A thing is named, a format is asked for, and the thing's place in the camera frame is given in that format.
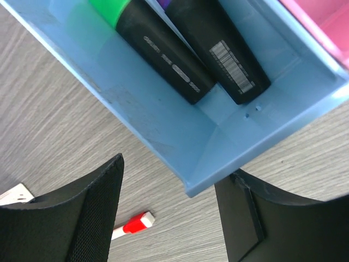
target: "wood grain surface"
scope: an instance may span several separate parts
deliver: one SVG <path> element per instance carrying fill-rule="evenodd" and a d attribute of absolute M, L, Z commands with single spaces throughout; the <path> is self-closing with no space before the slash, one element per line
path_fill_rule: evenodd
<path fill-rule="evenodd" d="M 3 7 L 0 36 L 0 194 L 19 182 L 47 193 L 121 152 L 116 225 L 144 210 L 157 221 L 113 241 L 110 261 L 227 261 L 213 187 L 189 199 L 179 179 Z M 346 103 L 244 169 L 316 199 L 345 194 L 348 117 Z"/>

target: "pink container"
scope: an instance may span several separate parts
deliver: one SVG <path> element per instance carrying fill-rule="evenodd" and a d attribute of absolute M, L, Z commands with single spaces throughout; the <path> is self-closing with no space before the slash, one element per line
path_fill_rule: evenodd
<path fill-rule="evenodd" d="M 349 0 L 279 0 L 349 69 Z"/>

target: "barcode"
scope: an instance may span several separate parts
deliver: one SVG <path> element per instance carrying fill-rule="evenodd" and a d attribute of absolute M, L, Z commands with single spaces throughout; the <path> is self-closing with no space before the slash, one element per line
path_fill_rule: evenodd
<path fill-rule="evenodd" d="M 215 56 L 221 67 L 227 71 L 231 80 L 239 86 L 243 93 L 246 93 L 255 86 L 253 82 L 251 83 L 247 79 L 244 71 L 242 71 L 241 64 L 236 59 L 235 55 L 230 52 L 230 48 L 223 40 L 212 47 L 210 52 Z"/>

